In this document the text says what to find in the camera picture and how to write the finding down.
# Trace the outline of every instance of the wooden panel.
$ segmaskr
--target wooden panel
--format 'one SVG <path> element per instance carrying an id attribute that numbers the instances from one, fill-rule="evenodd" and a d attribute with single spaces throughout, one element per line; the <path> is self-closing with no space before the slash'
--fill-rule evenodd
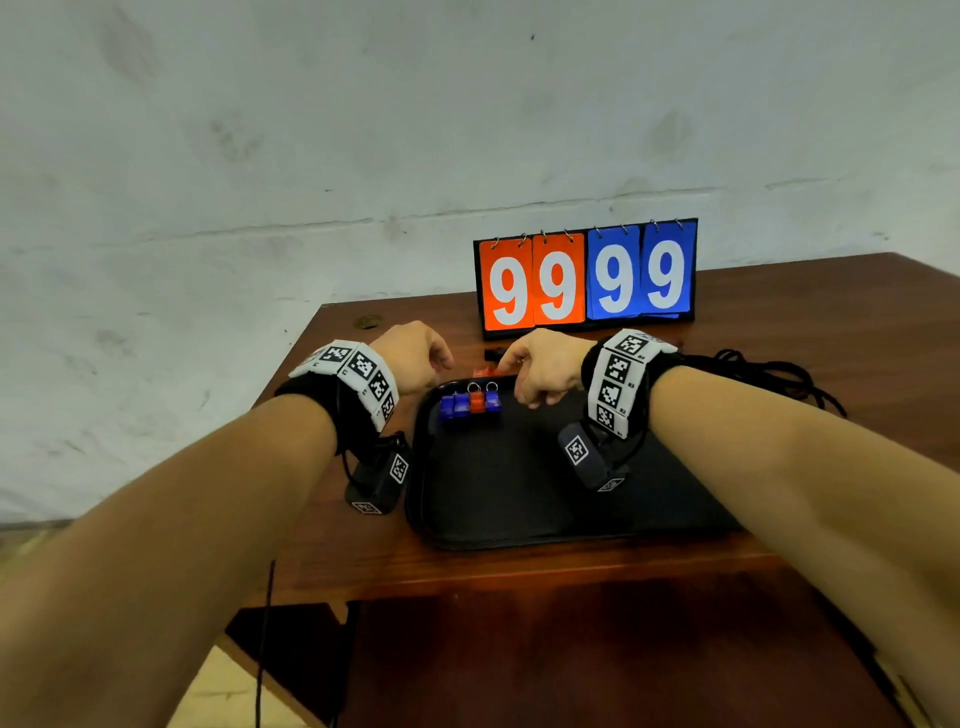
<path id="1" fill-rule="evenodd" d="M 792 571 L 363 604 L 341 728 L 902 728 Z"/>
<path id="2" fill-rule="evenodd" d="M 383 326 L 352 327 L 368 314 L 382 315 Z M 370 342 L 385 328 L 413 319 L 430 324 L 450 344 L 457 359 L 450 378 L 471 376 L 482 366 L 473 293 L 338 303 L 320 309 L 258 401 L 330 339 Z M 651 330 L 691 353 L 731 347 L 751 359 L 797 362 L 847 406 L 855 422 L 960 469 L 960 279 L 892 254 L 705 271 L 697 274 L 697 321 Z M 409 431 L 416 408 L 413 399 L 402 399 L 388 426 Z M 782 566 L 749 534 L 439 552 L 420 542 L 399 506 L 385 518 L 351 512 L 343 502 L 345 483 L 334 463 L 279 554 L 277 603 Z M 248 603 L 262 599 L 260 592 Z"/>

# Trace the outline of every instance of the wristband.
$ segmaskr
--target wristband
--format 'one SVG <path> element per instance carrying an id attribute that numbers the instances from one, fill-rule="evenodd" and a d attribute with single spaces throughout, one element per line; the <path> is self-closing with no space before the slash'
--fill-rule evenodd
<path id="1" fill-rule="evenodd" d="M 631 414 L 648 405 L 651 375 L 659 377 L 670 366 L 677 366 L 676 356 L 666 367 L 650 367 L 659 355 L 675 355 L 677 347 L 655 336 L 633 328 L 624 328 L 593 347 L 581 366 L 581 380 L 587 389 L 587 416 L 621 440 L 636 434 L 631 427 Z"/>
<path id="2" fill-rule="evenodd" d="M 366 344 L 337 339 L 310 354 L 275 396 L 299 394 L 323 407 L 337 428 L 337 453 L 361 460 L 372 454 L 378 434 L 394 412 L 399 392 L 394 375 Z"/>

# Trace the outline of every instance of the person's left hand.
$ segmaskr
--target person's left hand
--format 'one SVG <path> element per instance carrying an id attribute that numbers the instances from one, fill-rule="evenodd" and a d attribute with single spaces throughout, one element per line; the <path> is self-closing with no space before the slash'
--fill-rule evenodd
<path id="1" fill-rule="evenodd" d="M 441 369 L 453 369 L 453 354 L 444 338 L 423 321 L 395 326 L 370 346 L 394 373 L 401 395 L 435 387 Z"/>

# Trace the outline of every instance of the floor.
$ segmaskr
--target floor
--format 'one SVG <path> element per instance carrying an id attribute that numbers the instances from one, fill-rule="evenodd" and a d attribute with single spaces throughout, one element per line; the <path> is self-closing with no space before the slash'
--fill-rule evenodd
<path id="1" fill-rule="evenodd" d="M 54 526 L 0 531 L 0 580 L 57 532 Z M 253 725 L 256 682 L 219 647 L 183 697 L 169 728 L 249 728 Z M 302 728 L 305 724 L 268 691 L 261 701 L 263 728 Z"/>

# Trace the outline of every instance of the person's right hand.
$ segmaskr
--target person's right hand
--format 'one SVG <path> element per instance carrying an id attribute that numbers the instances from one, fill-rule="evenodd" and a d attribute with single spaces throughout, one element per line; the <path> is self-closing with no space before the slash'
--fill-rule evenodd
<path id="1" fill-rule="evenodd" d="M 517 339 L 500 359 L 499 374 L 516 375 L 514 397 L 531 409 L 556 404 L 574 387 L 583 389 L 580 365 L 596 344 L 588 339 L 538 328 Z"/>

